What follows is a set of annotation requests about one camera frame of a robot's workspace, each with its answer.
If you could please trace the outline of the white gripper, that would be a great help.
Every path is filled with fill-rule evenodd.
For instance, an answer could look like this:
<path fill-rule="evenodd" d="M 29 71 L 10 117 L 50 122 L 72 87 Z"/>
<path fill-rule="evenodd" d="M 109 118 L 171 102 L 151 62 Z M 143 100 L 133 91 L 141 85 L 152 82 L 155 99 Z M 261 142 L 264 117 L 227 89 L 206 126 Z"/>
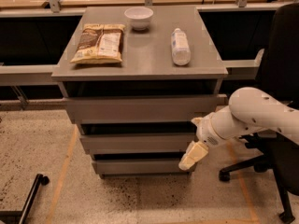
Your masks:
<path fill-rule="evenodd" d="M 182 156 L 178 167 L 187 171 L 208 154 L 208 147 L 217 147 L 226 142 L 226 138 L 220 136 L 216 126 L 216 113 L 211 112 L 204 117 L 197 117 L 191 120 L 196 126 L 198 142 L 191 141 L 185 154 Z"/>

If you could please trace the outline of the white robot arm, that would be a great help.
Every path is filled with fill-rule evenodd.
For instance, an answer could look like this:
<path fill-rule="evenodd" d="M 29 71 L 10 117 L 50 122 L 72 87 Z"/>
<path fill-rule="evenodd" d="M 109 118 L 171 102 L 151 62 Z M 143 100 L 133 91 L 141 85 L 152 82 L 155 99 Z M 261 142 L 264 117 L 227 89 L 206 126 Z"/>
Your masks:
<path fill-rule="evenodd" d="M 217 112 L 192 119 L 197 142 L 191 141 L 178 167 L 187 171 L 213 147 L 242 135 L 271 130 L 299 144 L 299 111 L 252 87 L 236 90 Z"/>

